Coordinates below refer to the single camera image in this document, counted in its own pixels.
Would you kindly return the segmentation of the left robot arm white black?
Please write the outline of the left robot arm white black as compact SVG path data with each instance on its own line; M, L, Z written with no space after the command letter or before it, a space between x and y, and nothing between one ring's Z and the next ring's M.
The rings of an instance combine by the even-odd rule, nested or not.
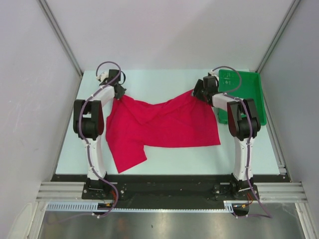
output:
M120 99L126 92L122 86L126 75L120 70L109 70L97 76L98 90L88 99L74 101L73 130L84 143L88 157L88 174L91 180L98 181L107 174L101 148L104 132L103 107L113 99Z

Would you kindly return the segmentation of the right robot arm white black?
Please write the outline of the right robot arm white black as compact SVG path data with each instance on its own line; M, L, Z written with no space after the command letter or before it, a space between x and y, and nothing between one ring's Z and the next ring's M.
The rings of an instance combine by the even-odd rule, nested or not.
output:
M227 112L228 129L235 140L235 167L232 175L237 182L252 184L252 146L261 129L254 100L218 92L217 78L213 75L197 80L193 96Z

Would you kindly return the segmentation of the red t-shirt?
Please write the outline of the red t-shirt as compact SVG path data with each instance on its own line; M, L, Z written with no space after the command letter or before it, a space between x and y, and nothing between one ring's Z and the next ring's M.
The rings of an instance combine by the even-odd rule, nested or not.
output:
M216 146L220 138L212 107L187 91L159 104L127 95L114 100L106 118L106 142L122 173L147 160L145 146Z

